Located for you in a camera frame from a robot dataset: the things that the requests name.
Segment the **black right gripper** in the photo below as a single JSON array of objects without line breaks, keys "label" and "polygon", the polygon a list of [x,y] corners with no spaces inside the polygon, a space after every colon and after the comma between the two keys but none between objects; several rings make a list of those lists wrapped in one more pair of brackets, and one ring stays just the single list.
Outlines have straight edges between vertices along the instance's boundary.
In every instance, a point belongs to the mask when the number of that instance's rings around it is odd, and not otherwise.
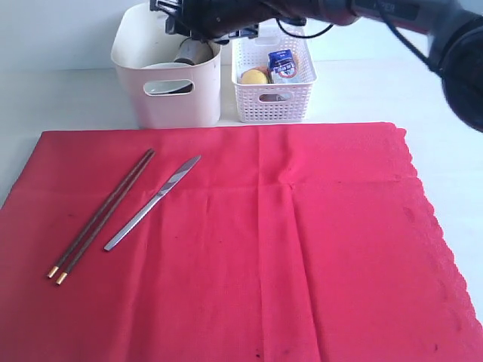
[{"label": "black right gripper", "polygon": [[149,9],[168,15],[166,33],[202,41],[257,38],[258,23],[271,19],[300,25],[307,19],[325,19],[319,1],[149,0]]}]

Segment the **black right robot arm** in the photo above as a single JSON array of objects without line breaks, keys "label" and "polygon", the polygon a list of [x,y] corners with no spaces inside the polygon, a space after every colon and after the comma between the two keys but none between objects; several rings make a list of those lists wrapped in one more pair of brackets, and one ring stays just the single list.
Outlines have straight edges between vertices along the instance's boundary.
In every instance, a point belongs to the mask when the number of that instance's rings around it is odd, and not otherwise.
[{"label": "black right robot arm", "polygon": [[360,18],[385,23],[391,33],[441,79],[446,102],[467,126],[482,130],[482,3],[470,1],[151,1],[167,15],[165,31],[227,44],[256,38],[275,20],[304,26],[308,19],[348,26]]}]

